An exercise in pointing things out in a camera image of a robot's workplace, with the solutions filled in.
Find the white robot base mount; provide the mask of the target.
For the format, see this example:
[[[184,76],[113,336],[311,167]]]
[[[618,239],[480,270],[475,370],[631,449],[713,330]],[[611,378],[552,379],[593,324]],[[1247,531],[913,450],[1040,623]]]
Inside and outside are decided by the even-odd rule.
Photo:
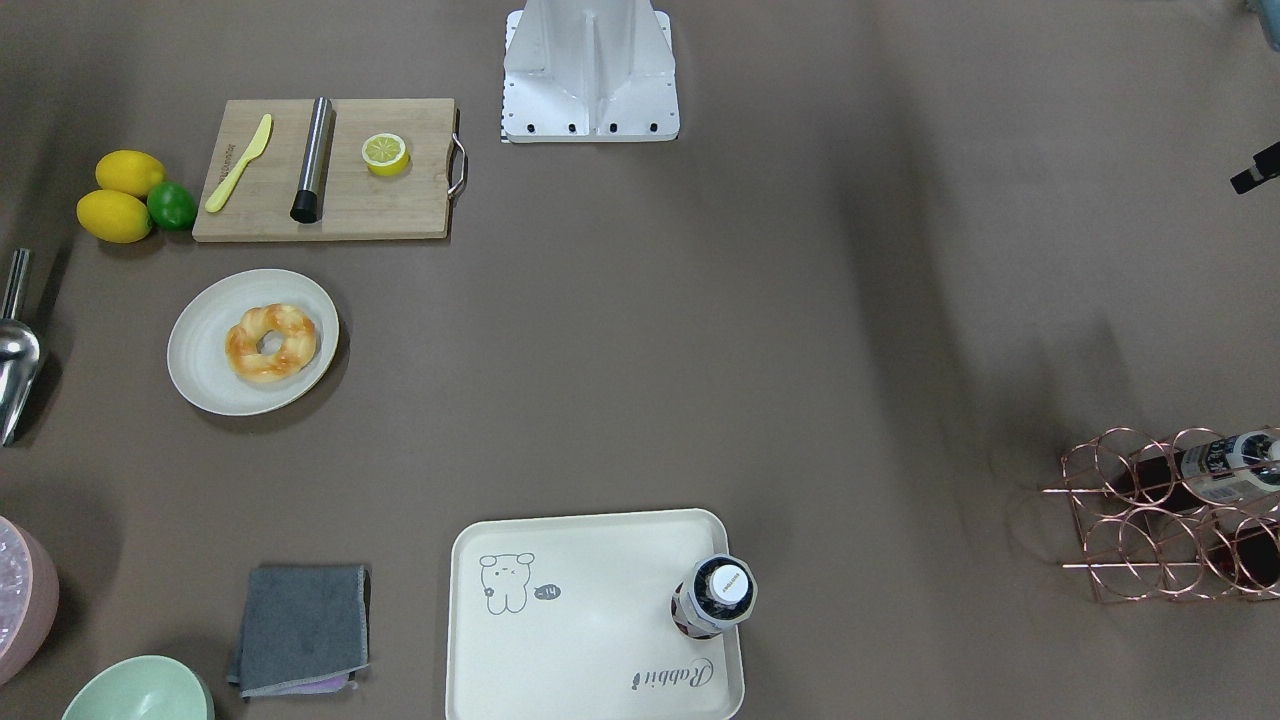
[[[504,27],[507,143],[678,137],[671,18],[652,3],[527,1]]]

